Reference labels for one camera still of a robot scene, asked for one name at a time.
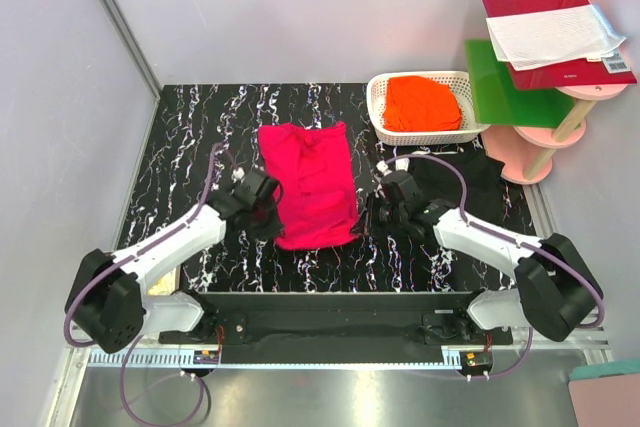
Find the magenta t shirt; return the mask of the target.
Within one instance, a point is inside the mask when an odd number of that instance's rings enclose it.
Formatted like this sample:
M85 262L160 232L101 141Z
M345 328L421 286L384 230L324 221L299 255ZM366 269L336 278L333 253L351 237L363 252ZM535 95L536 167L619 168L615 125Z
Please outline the magenta t shirt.
M319 129L264 125L258 144L267 173L284 188L277 207L284 226L275 240L279 248L315 250L356 239L358 198L345 123Z

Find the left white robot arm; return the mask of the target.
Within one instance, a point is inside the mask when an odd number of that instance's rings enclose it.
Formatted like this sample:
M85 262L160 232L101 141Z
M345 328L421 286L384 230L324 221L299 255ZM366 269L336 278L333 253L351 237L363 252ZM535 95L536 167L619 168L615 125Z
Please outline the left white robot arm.
M195 343L215 337L218 310L212 303L197 293L153 295L150 290L231 233L260 241L281 234L282 184L262 170L235 175L220 190L207 181L195 206L150 237L112 253L95 249L82 258L64 308L68 344L116 353L148 334L176 333Z

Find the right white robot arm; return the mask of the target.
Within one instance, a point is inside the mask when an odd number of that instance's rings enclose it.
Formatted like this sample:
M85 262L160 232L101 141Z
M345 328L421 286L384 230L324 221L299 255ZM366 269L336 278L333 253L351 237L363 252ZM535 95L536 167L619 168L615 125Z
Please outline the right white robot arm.
M401 161L424 159L449 170L461 189L451 204L428 196ZM432 237L448 250L473 257L514 282L508 290L487 290L473 297L454 318L454 331L476 343L490 330L524 327L554 342L576 330L595 329L605 318L604 293L573 242L558 233L546 238L517 234L479 219L466 210L468 186L462 173L432 155L405 154L383 160L353 233L400 231L418 241Z

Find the folded black white t shirt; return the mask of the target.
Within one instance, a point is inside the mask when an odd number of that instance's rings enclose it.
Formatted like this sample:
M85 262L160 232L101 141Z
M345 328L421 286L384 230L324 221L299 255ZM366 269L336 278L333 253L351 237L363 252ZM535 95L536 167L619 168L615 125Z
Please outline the folded black white t shirt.
M487 157L480 150L465 150L460 153L438 153L435 158L454 166L467 186L465 212L492 224L499 224L502 211L501 172L504 164ZM459 205L462 187L458 177L437 162L426 160L409 161L409 173L417 185L430 199L442 199Z

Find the white plastic basket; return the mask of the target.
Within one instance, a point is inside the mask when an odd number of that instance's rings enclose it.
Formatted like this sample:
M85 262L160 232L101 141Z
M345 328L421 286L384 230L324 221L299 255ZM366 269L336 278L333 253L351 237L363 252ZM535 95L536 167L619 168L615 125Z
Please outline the white plastic basket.
M461 110L462 121L458 130L393 132L384 127L386 94L389 80L396 77L418 76L449 87ZM431 146L458 144L473 141L484 133L488 124L475 118L470 77L464 71L414 71L383 73L373 77L366 87L366 104L369 119L379 141L390 146Z

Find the orange t shirt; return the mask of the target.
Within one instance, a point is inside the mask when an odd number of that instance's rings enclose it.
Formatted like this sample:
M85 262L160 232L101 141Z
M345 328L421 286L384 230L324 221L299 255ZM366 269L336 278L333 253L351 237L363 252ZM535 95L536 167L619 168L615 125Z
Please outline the orange t shirt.
M462 112L448 86L424 77L400 76L387 83L383 119L392 132L455 131Z

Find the illustrated book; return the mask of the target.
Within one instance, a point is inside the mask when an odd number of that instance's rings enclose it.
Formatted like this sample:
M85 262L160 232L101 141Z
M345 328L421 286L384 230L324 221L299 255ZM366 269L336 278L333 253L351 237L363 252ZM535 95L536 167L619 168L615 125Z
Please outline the illustrated book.
M178 268L175 268L158 279L149 289L148 294L150 296L166 296L173 294L179 288L179 278L180 271Z

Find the pink wooden shelf stand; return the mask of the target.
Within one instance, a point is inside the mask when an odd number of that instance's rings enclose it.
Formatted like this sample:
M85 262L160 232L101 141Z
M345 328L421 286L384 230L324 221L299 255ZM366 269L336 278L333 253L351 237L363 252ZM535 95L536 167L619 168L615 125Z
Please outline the pink wooden shelf stand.
M502 177L521 185L551 172L553 155L582 138L598 102L637 82L617 51L522 72L497 62L487 78L491 93L476 114L489 126L482 140L489 156L504 163Z

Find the green plastic sheet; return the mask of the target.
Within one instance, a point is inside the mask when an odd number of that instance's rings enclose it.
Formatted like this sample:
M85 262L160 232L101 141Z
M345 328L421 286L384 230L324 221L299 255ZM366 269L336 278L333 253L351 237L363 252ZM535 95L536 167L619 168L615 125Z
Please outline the green plastic sheet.
M466 40L464 48L479 123L556 128L573 108L574 99L557 89L516 89L506 64L497 60L489 40Z

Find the white mesh cloth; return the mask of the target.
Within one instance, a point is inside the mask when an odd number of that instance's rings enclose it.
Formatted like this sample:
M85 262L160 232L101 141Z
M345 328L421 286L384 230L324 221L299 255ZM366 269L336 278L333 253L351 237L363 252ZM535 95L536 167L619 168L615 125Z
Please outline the white mesh cloth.
M604 58L627 40L593 4L492 17L486 23L497 59L516 71Z

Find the dark red folder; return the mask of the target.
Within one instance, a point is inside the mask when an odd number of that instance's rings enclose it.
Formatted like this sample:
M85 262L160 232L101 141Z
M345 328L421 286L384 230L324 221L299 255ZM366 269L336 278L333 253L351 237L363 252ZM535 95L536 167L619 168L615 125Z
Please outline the dark red folder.
M518 90L632 85L615 32L590 0L482 0L496 59Z

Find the teal board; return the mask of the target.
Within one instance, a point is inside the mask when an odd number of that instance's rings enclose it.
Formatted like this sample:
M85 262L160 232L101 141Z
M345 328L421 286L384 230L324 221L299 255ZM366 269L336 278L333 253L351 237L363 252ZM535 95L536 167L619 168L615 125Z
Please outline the teal board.
M576 367L569 376L571 381L590 380L640 373L640 360L624 360Z

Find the pink board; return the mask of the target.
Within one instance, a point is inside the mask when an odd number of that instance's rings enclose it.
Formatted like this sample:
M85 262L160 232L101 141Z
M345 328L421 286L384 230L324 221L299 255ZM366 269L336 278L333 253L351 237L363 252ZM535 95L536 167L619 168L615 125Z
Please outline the pink board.
M569 382L580 427L639 427L639 375L619 375Z

